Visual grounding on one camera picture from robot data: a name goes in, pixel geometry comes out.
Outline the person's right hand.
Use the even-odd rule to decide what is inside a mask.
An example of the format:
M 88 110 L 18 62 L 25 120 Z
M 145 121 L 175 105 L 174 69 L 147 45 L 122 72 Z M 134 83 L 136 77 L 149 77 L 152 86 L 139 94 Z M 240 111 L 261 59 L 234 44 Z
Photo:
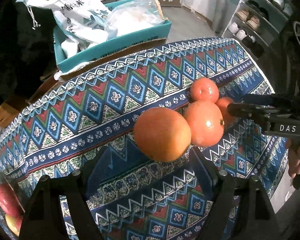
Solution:
M 293 179 L 297 174 L 300 174 L 300 146 L 296 151 L 293 150 L 292 141 L 288 139 L 285 147 L 288 149 L 288 174 Z

